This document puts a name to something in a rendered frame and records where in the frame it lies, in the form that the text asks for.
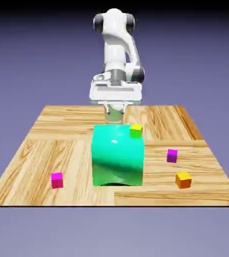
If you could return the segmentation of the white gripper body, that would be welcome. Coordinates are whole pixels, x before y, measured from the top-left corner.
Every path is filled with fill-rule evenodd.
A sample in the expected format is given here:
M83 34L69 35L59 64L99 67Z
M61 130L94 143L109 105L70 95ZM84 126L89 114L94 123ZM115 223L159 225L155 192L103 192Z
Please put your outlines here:
M108 80L93 80L89 98L93 103L103 102L140 102L142 100L142 84L121 81L121 85L111 85Z

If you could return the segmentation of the small yellow-green cube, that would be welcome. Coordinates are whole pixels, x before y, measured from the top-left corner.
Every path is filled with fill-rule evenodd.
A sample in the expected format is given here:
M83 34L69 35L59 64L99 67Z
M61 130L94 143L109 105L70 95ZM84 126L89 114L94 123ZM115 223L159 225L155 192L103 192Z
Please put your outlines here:
M141 138L143 133L143 126L139 124L132 124L129 130L130 137L133 139Z

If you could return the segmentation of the small purple cube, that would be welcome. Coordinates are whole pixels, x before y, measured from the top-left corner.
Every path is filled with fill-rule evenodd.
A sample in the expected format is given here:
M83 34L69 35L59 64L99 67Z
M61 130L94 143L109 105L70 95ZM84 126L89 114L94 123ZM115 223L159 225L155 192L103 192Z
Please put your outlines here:
M176 163L177 162L177 156L178 156L178 150L168 149L167 150L166 161L169 162L169 163Z

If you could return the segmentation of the small magenta cube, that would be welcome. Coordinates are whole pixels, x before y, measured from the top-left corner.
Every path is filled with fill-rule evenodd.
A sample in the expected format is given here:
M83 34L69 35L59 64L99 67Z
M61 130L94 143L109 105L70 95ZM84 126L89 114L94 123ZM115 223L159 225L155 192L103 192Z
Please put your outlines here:
M51 184L53 189L63 188L63 173L52 173Z

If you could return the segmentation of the small orange cube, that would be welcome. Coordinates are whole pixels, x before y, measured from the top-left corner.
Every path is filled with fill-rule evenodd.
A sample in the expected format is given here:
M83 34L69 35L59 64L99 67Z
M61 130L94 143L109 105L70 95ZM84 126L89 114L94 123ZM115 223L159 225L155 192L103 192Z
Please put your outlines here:
M178 172L175 176L175 183L179 187L179 189L190 188L192 178L188 172Z

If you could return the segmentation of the large green box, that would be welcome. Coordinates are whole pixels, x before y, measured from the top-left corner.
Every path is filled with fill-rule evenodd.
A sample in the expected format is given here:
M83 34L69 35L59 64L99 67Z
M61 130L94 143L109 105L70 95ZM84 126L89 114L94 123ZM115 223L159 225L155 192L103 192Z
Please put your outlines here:
M94 186L142 186L143 136L130 137L129 124L95 125L91 143Z

